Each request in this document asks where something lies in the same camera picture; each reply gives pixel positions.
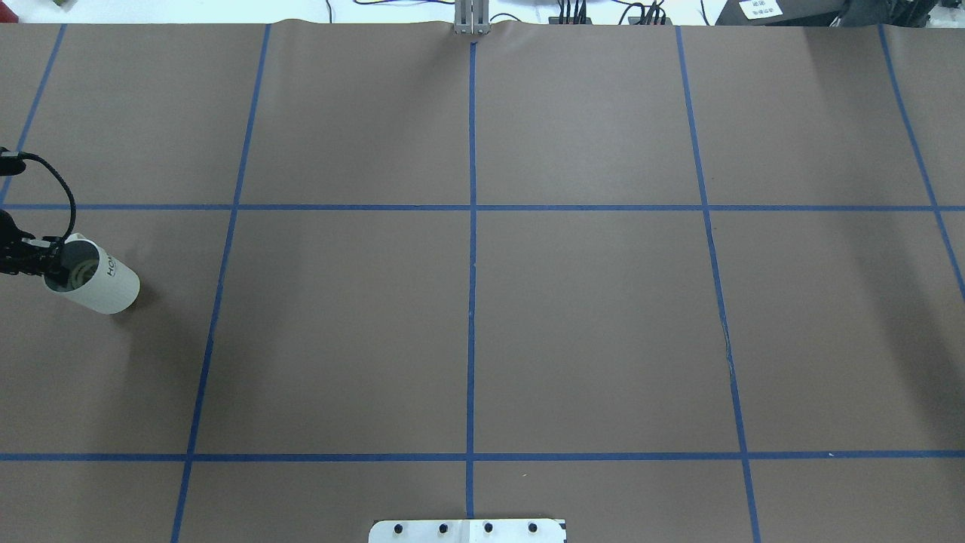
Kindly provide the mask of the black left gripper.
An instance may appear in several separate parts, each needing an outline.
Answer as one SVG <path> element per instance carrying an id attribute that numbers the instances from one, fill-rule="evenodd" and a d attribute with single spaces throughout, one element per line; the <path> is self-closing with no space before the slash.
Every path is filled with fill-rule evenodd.
<path id="1" fill-rule="evenodd" d="M 6 210 L 1 210 L 1 274 L 38 276 L 51 289 L 69 287 L 69 269 L 58 257 L 65 241 L 56 236 L 28 238 Z M 20 258 L 31 259 L 20 264 Z"/>

